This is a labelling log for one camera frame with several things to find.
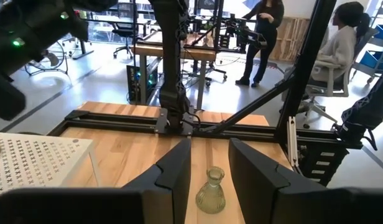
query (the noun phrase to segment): gray floor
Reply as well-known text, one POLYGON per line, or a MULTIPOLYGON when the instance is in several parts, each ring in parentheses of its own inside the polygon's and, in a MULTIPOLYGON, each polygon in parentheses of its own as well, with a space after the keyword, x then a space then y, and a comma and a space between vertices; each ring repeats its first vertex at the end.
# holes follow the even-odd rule
MULTIPOLYGON (((21 123, 11 126, 12 122, 0 120, 0 130, 10 133, 31 131, 45 134, 54 128, 64 116, 85 101, 100 101, 108 103, 129 103, 127 101, 127 78, 125 65, 132 63, 126 58, 125 52, 119 54, 114 60, 113 50, 117 45, 93 44, 87 45, 95 50, 91 55, 74 61, 69 59, 69 77, 62 73, 47 72, 29 77, 25 71, 19 70, 13 74, 14 85, 27 95, 27 109, 19 115, 21 123)), ((282 78, 282 72, 276 68, 268 68, 259 88, 236 86, 237 80, 244 70, 244 55, 220 55, 222 65, 218 68, 228 71, 227 81, 223 81, 220 73, 213 72, 209 76, 213 79, 211 86, 205 88, 203 109, 225 113, 235 113, 257 97, 270 90, 282 78)), ((185 64, 190 69, 191 62, 185 64)), ((285 69, 287 65, 278 63, 285 69)), ((320 102, 327 106, 327 112, 338 121, 340 114, 349 108, 356 100, 368 93, 370 86, 366 85, 368 76, 358 73, 351 82, 348 98, 322 98, 320 102)), ((188 97, 193 104, 196 103, 197 80, 185 80, 188 97)), ((280 97, 276 97, 266 105, 259 108, 254 114, 262 114, 271 126, 277 124, 279 109, 282 106, 280 97)), ((298 115, 297 122, 302 126, 303 115, 298 115)), ((313 114, 312 129, 330 129, 331 121, 313 114)), ((383 123, 375 131, 379 151, 373 154, 383 162, 383 123)), ((355 186, 355 187, 383 187, 383 169, 375 163, 364 151, 351 150, 339 167, 329 187, 355 186)))

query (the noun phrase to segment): wooden crate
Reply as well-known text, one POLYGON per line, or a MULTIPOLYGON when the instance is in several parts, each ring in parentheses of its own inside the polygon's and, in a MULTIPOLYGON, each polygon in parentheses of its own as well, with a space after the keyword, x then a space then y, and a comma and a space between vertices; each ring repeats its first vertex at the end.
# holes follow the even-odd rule
POLYGON ((270 59, 293 62, 305 38, 309 21, 309 19, 285 17, 277 29, 277 43, 270 59))

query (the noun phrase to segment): white perforated board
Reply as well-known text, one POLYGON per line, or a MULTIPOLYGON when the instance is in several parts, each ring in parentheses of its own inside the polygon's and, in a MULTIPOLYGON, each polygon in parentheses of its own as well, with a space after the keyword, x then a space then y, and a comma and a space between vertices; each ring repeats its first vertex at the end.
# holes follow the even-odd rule
POLYGON ((92 150, 92 140, 0 133, 0 194, 59 187, 92 150))

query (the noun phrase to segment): wooden tabletop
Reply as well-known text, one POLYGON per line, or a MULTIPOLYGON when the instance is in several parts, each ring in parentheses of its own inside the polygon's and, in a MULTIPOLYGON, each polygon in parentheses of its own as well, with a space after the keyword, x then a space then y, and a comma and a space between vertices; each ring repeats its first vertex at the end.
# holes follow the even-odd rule
MULTIPOLYGON (((124 114, 134 116, 157 117, 160 108, 153 106, 119 105, 111 103, 87 102, 80 107, 95 113, 124 114)), ((220 122, 231 114, 200 112, 202 121, 220 122)), ((268 125, 266 119, 259 115, 249 115, 239 124, 268 125)), ((154 134, 125 133, 84 128, 68 128, 63 134, 68 138, 93 139, 96 145, 96 157, 99 162, 101 182, 106 187, 122 187, 134 179, 174 147, 181 138, 163 138, 154 134)), ((244 223, 236 191, 231 179, 228 140, 224 139, 191 139, 191 180, 187 224, 216 224, 216 223, 244 223), (208 215, 199 210, 195 204, 195 197, 199 189, 207 181, 206 170, 218 166, 225 172, 221 183, 224 190, 226 206, 216 215, 208 215)), ((246 142, 251 147, 276 160, 291 169, 284 153, 278 144, 264 142, 246 142)), ((92 165, 87 159, 75 178, 70 183, 77 187, 96 187, 92 165)))
MULTIPOLYGON (((186 42, 188 44, 196 40, 200 35, 198 34, 188 34, 186 42)), ((210 35, 208 37, 208 46, 213 46, 213 39, 210 35)), ((162 33, 156 32, 151 35, 146 41, 162 43, 162 33)), ((199 41, 196 46, 202 46, 204 44, 203 40, 199 41)), ((134 54, 137 55, 146 55, 146 56, 156 56, 162 57, 162 46, 153 46, 146 44, 136 44, 136 49, 131 47, 131 50, 134 54)), ((180 52, 181 58, 190 59, 190 60, 205 60, 205 61, 214 61, 216 59, 216 54, 214 50, 202 50, 202 49, 181 49, 180 52)))

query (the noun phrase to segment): office chair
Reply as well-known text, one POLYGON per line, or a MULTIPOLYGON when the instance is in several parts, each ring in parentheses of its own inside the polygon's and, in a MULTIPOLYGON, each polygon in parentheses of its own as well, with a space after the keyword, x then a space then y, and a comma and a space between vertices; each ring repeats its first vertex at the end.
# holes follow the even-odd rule
MULTIPOLYGON (((132 2, 123 2, 123 3, 118 3, 118 16, 119 17, 127 17, 127 18, 134 18, 134 5, 132 2)), ((133 40, 134 37, 134 29, 133 29, 133 24, 118 24, 115 23, 113 24, 113 33, 119 35, 120 37, 125 38, 125 46, 118 47, 116 50, 113 52, 113 57, 117 58, 117 53, 122 50, 127 51, 127 55, 130 55, 130 58, 134 58, 131 48, 128 44, 128 38, 132 38, 132 42, 135 42, 133 40)), ((136 26, 136 35, 139 33, 139 26, 136 26)))
POLYGON ((334 80, 334 69, 339 68, 339 65, 334 65, 332 63, 327 62, 320 62, 316 61, 315 66, 316 67, 325 67, 328 68, 329 76, 327 82, 317 82, 314 81, 311 84, 308 84, 306 87, 306 92, 310 98, 310 101, 307 103, 306 107, 308 108, 306 112, 305 122, 303 127, 304 128, 310 128, 309 124, 307 123, 307 119, 309 118, 309 115, 312 111, 318 113, 321 116, 324 116, 335 123, 337 123, 337 120, 330 116, 328 113, 325 112, 326 108, 325 106, 319 105, 315 98, 317 96, 324 96, 324 97, 348 97, 349 96, 349 79, 350 79, 350 73, 351 73, 351 67, 360 54, 360 52, 363 50, 364 46, 369 42, 370 38, 376 34, 376 30, 373 28, 370 28, 367 33, 361 37, 355 48, 354 48, 354 60, 353 62, 348 66, 347 72, 345 72, 342 76, 338 77, 336 80, 334 80))

